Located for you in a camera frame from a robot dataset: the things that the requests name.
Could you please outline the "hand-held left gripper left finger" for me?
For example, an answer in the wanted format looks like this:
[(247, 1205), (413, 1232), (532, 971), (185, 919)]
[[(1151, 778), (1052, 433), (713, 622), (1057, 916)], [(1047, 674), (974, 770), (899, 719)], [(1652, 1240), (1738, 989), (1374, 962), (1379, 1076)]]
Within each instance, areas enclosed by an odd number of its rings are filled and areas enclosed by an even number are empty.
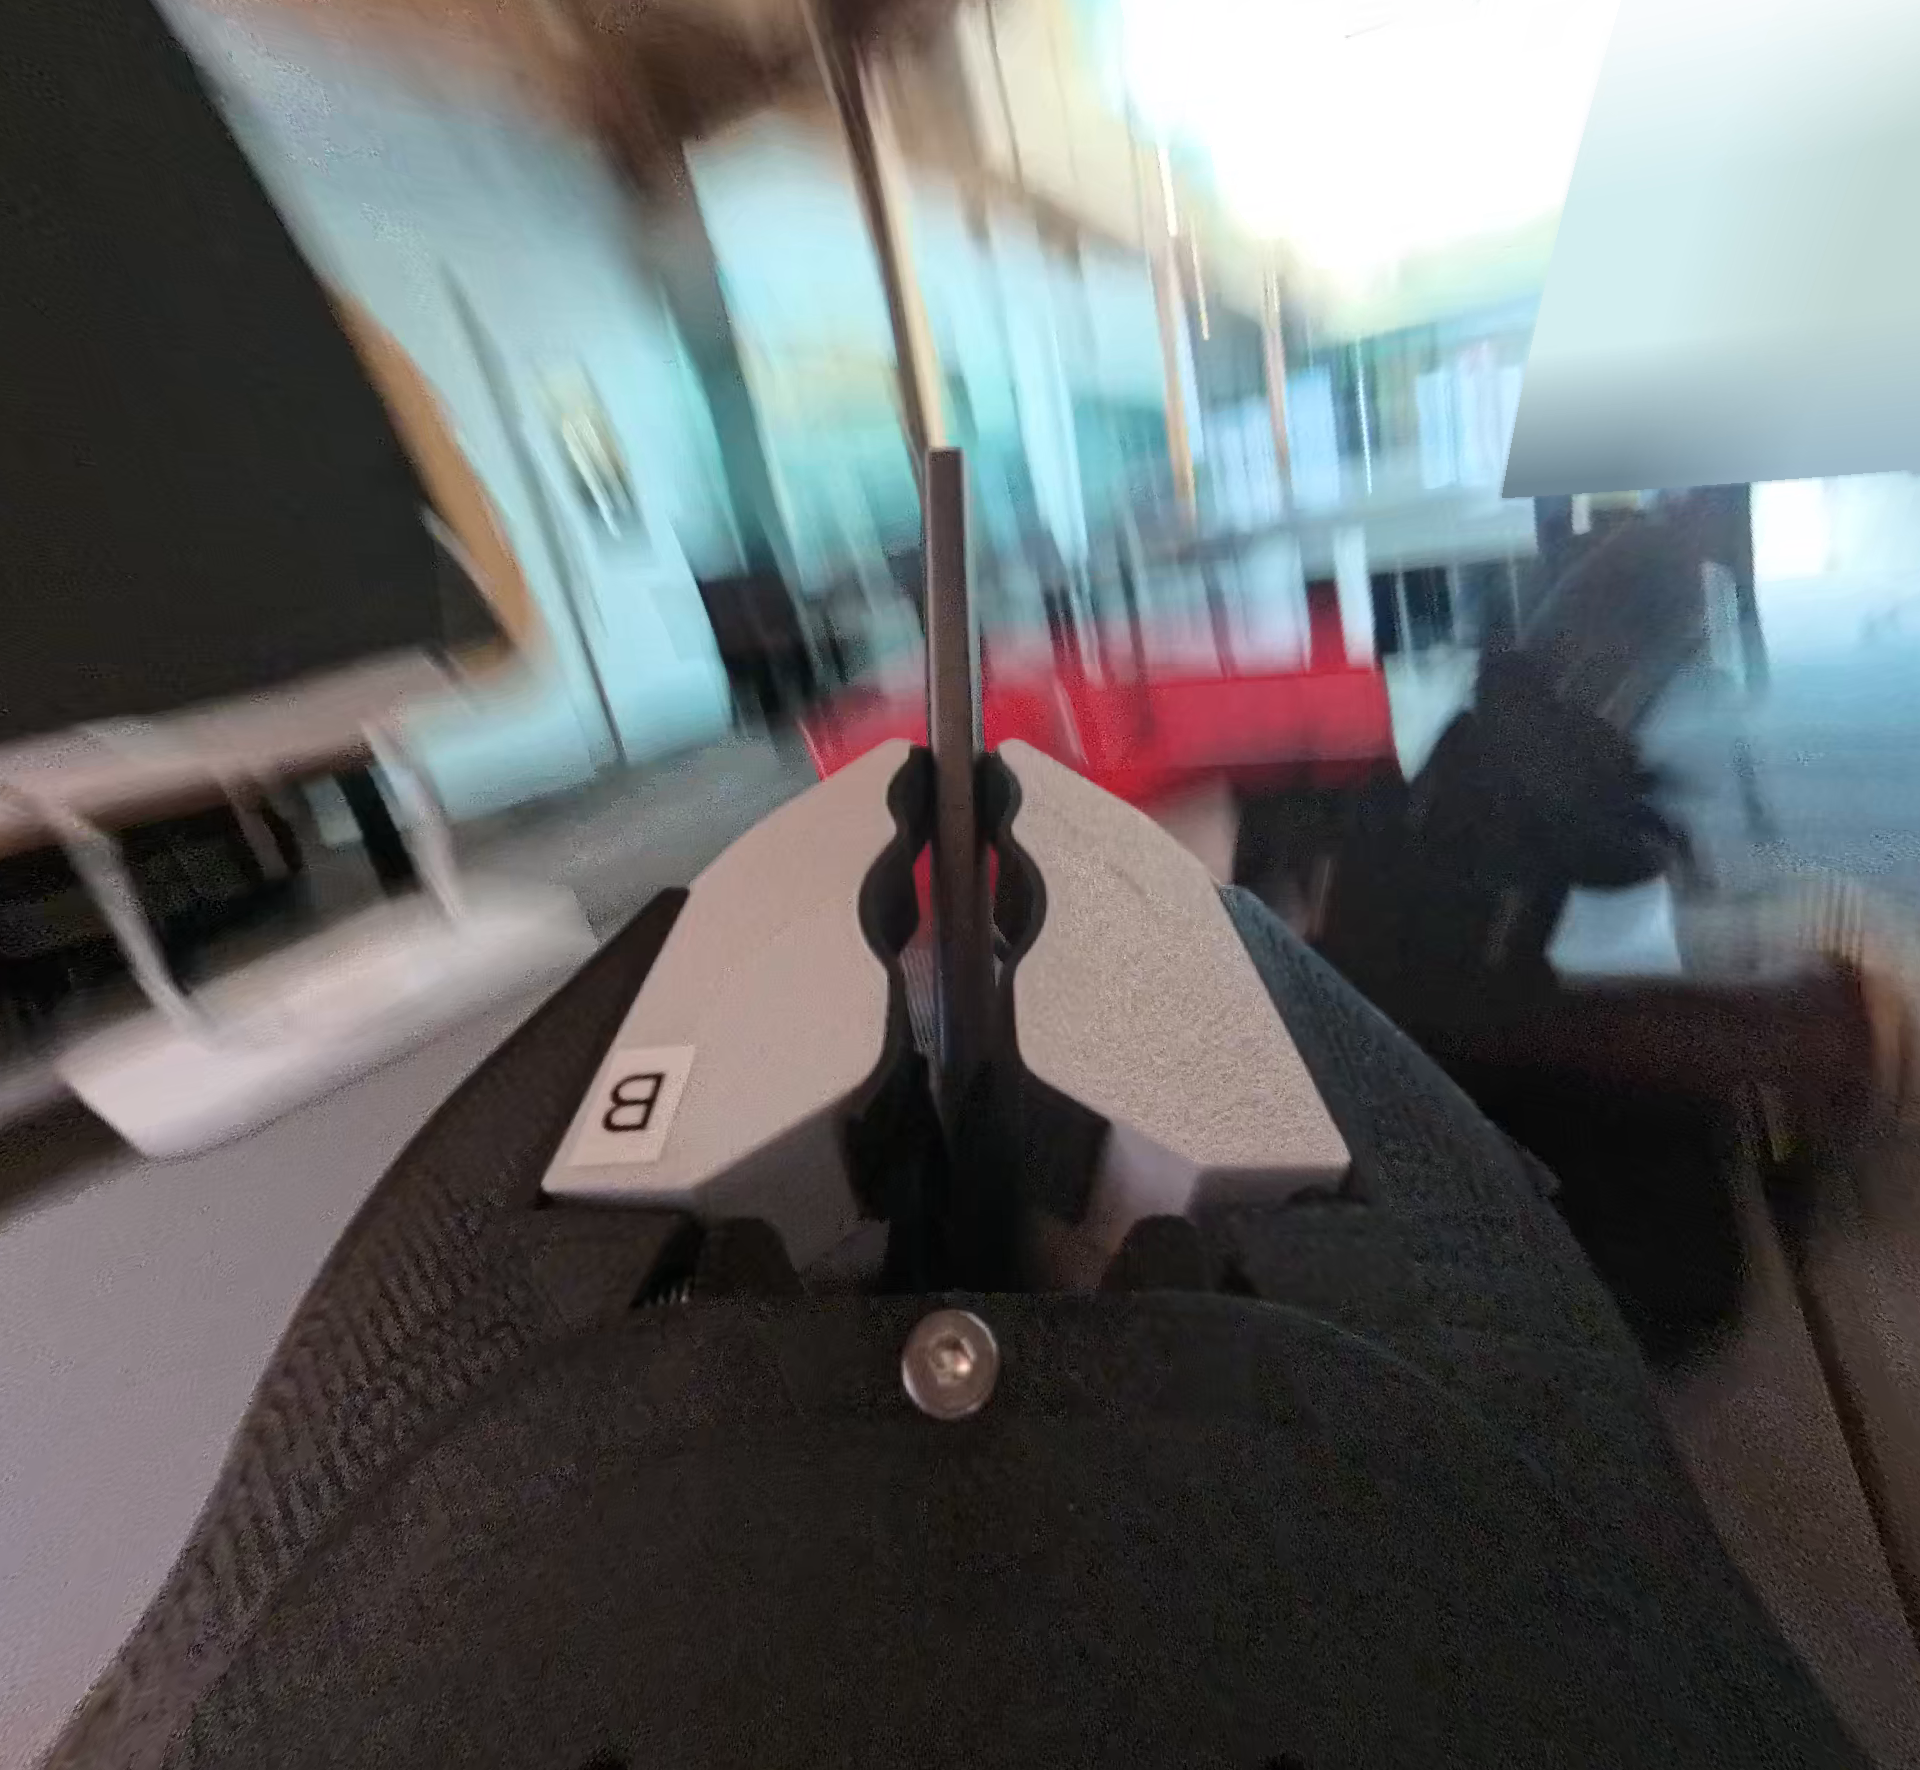
[(540, 1189), (758, 1220), (822, 1265), (882, 1218), (857, 1125), (917, 1044), (925, 750), (887, 741), (757, 822), (684, 894)]

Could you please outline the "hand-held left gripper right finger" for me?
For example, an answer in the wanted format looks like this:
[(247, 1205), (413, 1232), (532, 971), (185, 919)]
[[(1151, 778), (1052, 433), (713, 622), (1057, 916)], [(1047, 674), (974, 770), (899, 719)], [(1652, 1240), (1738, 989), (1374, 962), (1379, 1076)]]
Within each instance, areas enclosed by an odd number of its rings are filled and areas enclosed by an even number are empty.
[(1349, 1145), (1208, 867), (1031, 742), (995, 756), (1037, 897), (1003, 986), (1044, 1217), (1129, 1231), (1344, 1187)]

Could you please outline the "red plastic storage bin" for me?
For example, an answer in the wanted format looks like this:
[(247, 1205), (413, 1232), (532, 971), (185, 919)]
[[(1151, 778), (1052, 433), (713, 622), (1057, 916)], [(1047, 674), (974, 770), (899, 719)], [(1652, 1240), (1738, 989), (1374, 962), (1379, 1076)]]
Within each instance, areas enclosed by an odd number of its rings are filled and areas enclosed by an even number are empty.
[(988, 750), (1031, 747), (1140, 809), (1215, 786), (1258, 799), (1402, 776), (1374, 666), (1111, 680), (1029, 663), (982, 682), (981, 725)]

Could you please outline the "grey usb hub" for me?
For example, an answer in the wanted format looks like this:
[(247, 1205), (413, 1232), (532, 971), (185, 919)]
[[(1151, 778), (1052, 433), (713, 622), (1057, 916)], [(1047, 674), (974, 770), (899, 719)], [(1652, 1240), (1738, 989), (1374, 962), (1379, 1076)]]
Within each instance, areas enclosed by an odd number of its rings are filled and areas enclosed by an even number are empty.
[(932, 448), (925, 461), (925, 719), (932, 764), (937, 1098), (947, 1145), (943, 1220), (957, 1278), (984, 1288), (995, 1275), (991, 1151), (981, 1127), (995, 1019), (995, 945), (981, 836), (982, 700), (968, 482), (965, 457), (954, 446)]

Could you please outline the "rounded wooden panel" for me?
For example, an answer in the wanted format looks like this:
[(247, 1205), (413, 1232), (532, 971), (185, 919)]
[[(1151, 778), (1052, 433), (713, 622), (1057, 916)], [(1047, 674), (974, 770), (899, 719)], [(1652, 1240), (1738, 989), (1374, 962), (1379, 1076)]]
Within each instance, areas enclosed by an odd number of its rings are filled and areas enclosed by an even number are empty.
[(444, 566), (444, 658), (462, 679), (492, 676), (540, 650), (544, 625), (492, 491), (473, 465), (442, 394), (406, 349), (345, 292), (328, 292), (425, 494)]

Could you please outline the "dark door window panel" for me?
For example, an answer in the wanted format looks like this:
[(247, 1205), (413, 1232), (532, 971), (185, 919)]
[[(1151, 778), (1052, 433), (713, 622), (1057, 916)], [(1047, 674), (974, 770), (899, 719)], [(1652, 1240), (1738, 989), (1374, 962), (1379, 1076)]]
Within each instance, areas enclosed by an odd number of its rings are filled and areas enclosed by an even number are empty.
[(618, 550), (640, 550), (650, 537), (648, 517), (596, 378), (580, 365), (549, 365), (537, 368), (535, 382), (540, 421), (580, 523)]

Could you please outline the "black display panel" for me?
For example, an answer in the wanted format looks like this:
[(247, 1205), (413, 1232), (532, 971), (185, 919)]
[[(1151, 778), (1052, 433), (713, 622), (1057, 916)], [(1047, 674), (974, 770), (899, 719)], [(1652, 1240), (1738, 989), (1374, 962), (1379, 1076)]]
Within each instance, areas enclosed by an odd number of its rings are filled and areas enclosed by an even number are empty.
[(339, 311), (153, 0), (3, 0), (6, 745), (492, 652)]

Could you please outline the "wooden support post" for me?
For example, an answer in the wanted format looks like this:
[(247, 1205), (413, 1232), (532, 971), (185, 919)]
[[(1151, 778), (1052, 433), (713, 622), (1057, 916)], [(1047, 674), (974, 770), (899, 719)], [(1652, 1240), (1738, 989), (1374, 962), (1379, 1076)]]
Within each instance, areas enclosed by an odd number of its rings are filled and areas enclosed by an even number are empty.
[(922, 474), (927, 457), (948, 444), (948, 415), (940, 352), (914, 256), (899, 128), (872, 48), (837, 23), (822, 45), (822, 73), (877, 260), (908, 459)]

